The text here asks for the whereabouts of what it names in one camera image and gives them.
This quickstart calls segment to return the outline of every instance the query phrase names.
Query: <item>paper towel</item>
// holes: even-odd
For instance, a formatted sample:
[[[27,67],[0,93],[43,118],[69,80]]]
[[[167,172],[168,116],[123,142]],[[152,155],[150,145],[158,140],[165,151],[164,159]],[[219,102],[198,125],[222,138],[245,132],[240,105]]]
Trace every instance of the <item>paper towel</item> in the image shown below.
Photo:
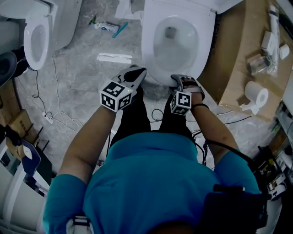
[[[119,0],[119,4],[116,9],[115,18],[128,19],[128,20],[140,20],[142,24],[144,11],[131,12],[130,0]]]

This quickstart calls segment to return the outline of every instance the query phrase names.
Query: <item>bracelet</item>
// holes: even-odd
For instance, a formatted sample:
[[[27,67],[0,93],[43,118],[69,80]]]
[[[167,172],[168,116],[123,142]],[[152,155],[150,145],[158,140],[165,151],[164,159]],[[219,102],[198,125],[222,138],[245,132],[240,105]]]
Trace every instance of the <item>bracelet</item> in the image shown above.
[[[191,106],[191,111],[193,111],[193,109],[197,106],[205,106],[207,109],[210,109],[206,104],[195,104]]]

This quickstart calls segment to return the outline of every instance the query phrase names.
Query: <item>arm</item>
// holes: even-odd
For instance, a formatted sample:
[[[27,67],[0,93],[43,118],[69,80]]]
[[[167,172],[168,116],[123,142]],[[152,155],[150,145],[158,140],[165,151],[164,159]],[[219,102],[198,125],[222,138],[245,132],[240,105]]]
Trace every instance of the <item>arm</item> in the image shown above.
[[[201,99],[200,93],[192,94],[193,105],[202,103]],[[205,106],[197,106],[193,109],[192,114],[205,139],[217,141],[235,149],[238,148],[229,129],[208,108]],[[214,157],[215,165],[217,165],[220,159],[229,152],[228,149],[212,144],[209,145],[209,148]]]
[[[115,118],[115,112],[100,106],[73,139],[58,175],[73,175],[87,184],[92,177]]]

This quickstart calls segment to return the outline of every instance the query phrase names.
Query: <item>toilet bowl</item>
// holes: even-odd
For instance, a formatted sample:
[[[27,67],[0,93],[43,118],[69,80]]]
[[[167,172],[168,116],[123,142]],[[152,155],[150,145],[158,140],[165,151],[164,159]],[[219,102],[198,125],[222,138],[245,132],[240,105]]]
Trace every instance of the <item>toilet bowl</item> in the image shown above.
[[[41,69],[54,50],[70,43],[81,3],[82,0],[8,0],[0,5],[0,15],[26,20],[23,45],[32,69]]]
[[[158,82],[176,86],[172,74],[197,79],[210,52],[217,13],[241,0],[145,0],[141,53]]]

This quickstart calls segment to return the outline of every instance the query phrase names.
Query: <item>tile floor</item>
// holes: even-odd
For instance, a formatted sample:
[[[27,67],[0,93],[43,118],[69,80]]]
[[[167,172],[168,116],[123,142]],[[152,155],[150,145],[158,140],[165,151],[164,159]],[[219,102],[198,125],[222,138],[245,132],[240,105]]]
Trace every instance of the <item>tile floor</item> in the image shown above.
[[[89,21],[97,15],[97,21],[109,21],[122,25],[126,20],[119,20],[114,17],[118,0],[83,0],[79,15],[75,35],[71,43],[55,52],[53,58],[39,71],[38,88],[41,98],[44,100],[46,111],[56,114],[58,111],[66,113],[71,118],[78,119],[84,124],[90,116],[100,106],[99,89],[106,79],[111,79],[122,69],[128,67],[126,64],[98,61],[99,53],[120,53],[132,55],[132,62],[141,65],[141,23],[140,21],[129,21],[128,27],[121,32],[117,38],[113,39],[112,34],[101,30],[96,30],[88,26]],[[143,0],[133,0],[133,11],[143,10]],[[64,126],[61,113],[54,117],[56,120],[50,124],[42,117],[43,105],[40,100],[33,99],[32,94],[37,92],[36,72],[28,71],[16,79],[17,91],[20,96],[22,108],[26,109],[35,128],[39,130],[42,126],[44,130],[41,134],[41,143],[50,140],[45,154],[53,164],[53,169],[58,171],[66,149],[70,144],[67,137],[73,139],[75,132]],[[168,87],[156,82],[152,77],[147,76],[142,84],[145,91],[145,104],[149,119],[153,109],[164,110],[164,105],[169,96]],[[215,113],[225,113],[229,110],[218,107],[212,98],[207,95],[205,103]],[[62,114],[65,121],[68,117]],[[117,114],[113,130],[117,130],[122,113]],[[155,118],[160,118],[159,113],[155,113]],[[224,122],[233,122],[245,118],[246,115],[239,113],[229,113],[221,115],[219,118]],[[187,115],[187,120],[194,120],[192,115]],[[68,121],[68,126],[75,131],[80,127]],[[197,130],[195,122],[187,123],[191,130]],[[153,129],[158,129],[160,122],[152,123]],[[228,125],[239,148],[247,155],[253,157],[258,149],[258,145],[266,145],[271,139],[271,124],[262,122],[256,118],[249,118],[239,123]],[[197,143],[203,145],[204,138],[199,135]],[[104,147],[101,158],[106,156]],[[212,157],[208,156],[207,164],[213,167]]]

